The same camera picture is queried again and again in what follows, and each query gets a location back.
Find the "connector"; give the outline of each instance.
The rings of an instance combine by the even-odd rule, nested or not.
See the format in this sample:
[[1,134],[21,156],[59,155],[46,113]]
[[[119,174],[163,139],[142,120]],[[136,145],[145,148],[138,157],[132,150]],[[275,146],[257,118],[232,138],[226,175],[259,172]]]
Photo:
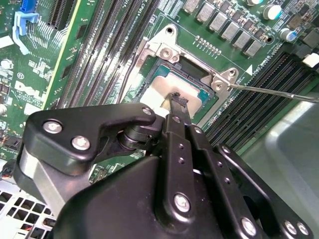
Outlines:
[[35,12],[37,0],[22,0],[22,5],[20,10],[23,13],[32,13]]

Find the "green circuit board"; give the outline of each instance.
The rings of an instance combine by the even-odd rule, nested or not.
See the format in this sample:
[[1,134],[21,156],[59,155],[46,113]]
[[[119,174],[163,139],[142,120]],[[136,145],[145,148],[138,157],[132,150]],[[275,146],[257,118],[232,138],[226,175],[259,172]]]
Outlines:
[[[265,0],[254,6],[243,0],[75,0],[72,1],[66,26],[55,29],[48,22],[56,1],[36,2],[38,20],[27,22],[26,35],[20,36],[30,53],[23,55],[15,43],[0,46],[0,61],[12,64],[10,69],[0,66],[2,88],[9,88],[7,93],[1,92],[3,102],[0,102],[7,108],[5,115],[0,117],[3,130],[0,158],[4,160],[16,157],[18,149],[6,146],[6,142],[10,138],[21,138],[25,121],[31,113],[115,103],[140,40],[143,37],[152,39],[168,24],[177,28],[178,46],[217,72],[236,68],[239,73],[237,83],[247,84],[285,42],[280,36],[281,30],[287,26],[293,28],[297,38],[292,44],[301,44],[300,39],[306,36],[306,32],[315,29],[313,22],[319,8],[318,0]],[[192,12],[185,10],[189,2],[196,5]],[[227,10],[223,9],[225,2],[229,4]],[[0,22],[4,24],[0,25],[0,40],[4,37],[13,39],[15,12],[19,11],[21,4],[21,0],[1,1]],[[276,20],[263,17],[265,6],[270,4],[282,8],[282,14]],[[211,6],[214,14],[203,22],[198,19],[205,5]],[[309,9],[301,15],[305,5]],[[222,14],[227,22],[232,22],[234,15],[240,14],[236,20],[237,30],[246,32],[250,41],[256,42],[260,49],[245,54],[246,50],[233,46],[234,40],[222,38],[222,32],[211,30],[216,14]],[[150,72],[158,60],[156,57],[147,58],[123,102],[139,100],[139,93],[147,86],[146,80],[152,77]],[[301,94],[310,91],[318,81],[318,78],[312,80]],[[205,131],[238,94],[239,91],[233,90],[224,104],[209,115],[203,125]],[[195,114],[193,123],[199,123],[217,100],[217,96],[210,97]],[[286,105],[238,152],[252,145],[296,103],[293,101]],[[98,167],[104,168],[102,174],[108,175],[142,155],[137,153],[127,160],[109,160],[97,166],[93,175],[99,175]]]

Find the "silver screw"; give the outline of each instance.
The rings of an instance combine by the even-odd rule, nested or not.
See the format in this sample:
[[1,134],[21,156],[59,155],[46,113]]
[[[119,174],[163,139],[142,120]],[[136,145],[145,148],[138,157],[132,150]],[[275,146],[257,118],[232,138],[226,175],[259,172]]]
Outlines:
[[251,236],[256,235],[256,233],[257,233],[256,228],[255,228],[254,224],[248,218],[243,218],[241,220],[241,224],[243,225],[247,234],[249,234]]
[[175,195],[174,203],[177,206],[177,208],[183,213],[188,212],[190,209],[190,204],[188,199],[182,194]]
[[72,139],[72,145],[78,150],[87,150],[90,148],[90,141],[83,136],[76,136]]
[[201,133],[201,130],[198,127],[195,127],[195,131],[196,131],[196,133]]
[[309,235],[309,232],[304,224],[297,223],[297,226],[298,226],[299,230],[302,232],[302,234]]
[[227,147],[225,147],[225,146],[221,146],[221,148],[224,150],[224,152],[226,152],[226,153],[230,153],[230,151],[229,151],[229,149],[228,149]]
[[180,123],[180,119],[177,116],[173,116],[173,120],[177,123]]
[[143,108],[143,112],[149,116],[152,114],[152,112],[148,108]]
[[288,231],[293,234],[293,235],[297,235],[297,230],[296,228],[291,224],[291,222],[289,221],[285,221],[285,226],[288,229]]
[[43,129],[48,133],[60,133],[62,131],[62,125],[55,121],[45,122]]

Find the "mounting hole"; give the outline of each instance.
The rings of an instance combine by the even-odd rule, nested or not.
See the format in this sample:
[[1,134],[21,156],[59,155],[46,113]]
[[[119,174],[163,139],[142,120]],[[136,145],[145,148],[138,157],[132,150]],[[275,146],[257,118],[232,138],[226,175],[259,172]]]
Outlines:
[[179,162],[180,164],[185,164],[185,160],[184,160],[182,157],[179,158],[178,162]]
[[166,33],[167,33],[168,35],[172,35],[172,34],[174,33],[173,28],[169,27],[168,29],[166,29]]
[[225,178],[225,183],[230,184],[229,178]]
[[236,71],[235,70],[230,70],[229,71],[229,73],[228,73],[228,75],[229,75],[229,77],[234,77],[234,76],[236,76]]
[[272,43],[274,41],[274,38],[272,36],[268,37],[266,42],[269,44],[269,43]]

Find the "black plastic part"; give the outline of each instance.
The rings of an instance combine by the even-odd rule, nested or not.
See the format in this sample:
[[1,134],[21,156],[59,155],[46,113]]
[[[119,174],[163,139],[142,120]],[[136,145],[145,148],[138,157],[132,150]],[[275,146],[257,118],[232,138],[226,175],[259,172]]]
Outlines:
[[194,174],[196,220],[171,233],[156,219],[160,158],[145,157],[75,195],[62,209],[53,239],[223,239],[201,175]]
[[48,25],[60,31],[66,27],[76,0],[54,0]]
[[[245,198],[257,208],[255,219],[260,220],[264,232],[271,238],[314,238],[307,224],[227,145],[218,145],[215,150],[227,161],[227,167],[236,175],[239,189]],[[290,233],[285,226],[289,221],[297,229]],[[309,235],[302,234],[297,223],[306,226]]]
[[[125,152],[118,143],[118,132],[132,125],[150,125],[155,121],[154,112],[147,115],[143,108],[148,107],[136,103],[36,112],[26,122],[24,147],[32,156],[55,169],[68,175],[79,175],[89,170],[93,163],[121,155],[116,152]],[[44,123],[51,120],[62,125],[60,133],[51,134],[43,129]],[[81,151],[72,146],[72,139],[79,135],[90,141],[89,149]]]
[[[195,191],[191,145],[185,139],[184,122],[173,114],[166,116],[162,130],[163,151],[159,165],[157,219],[170,231],[182,232],[195,220]],[[185,196],[190,204],[187,212],[181,212],[174,203],[177,195]]]
[[[203,172],[206,187],[213,203],[218,223],[226,238],[261,239],[262,230],[255,222],[242,197],[237,184],[226,166],[225,159],[213,152],[203,132],[198,133],[196,126],[188,127],[188,137],[193,143],[195,167]],[[256,235],[247,234],[241,220],[248,218],[256,228]]]

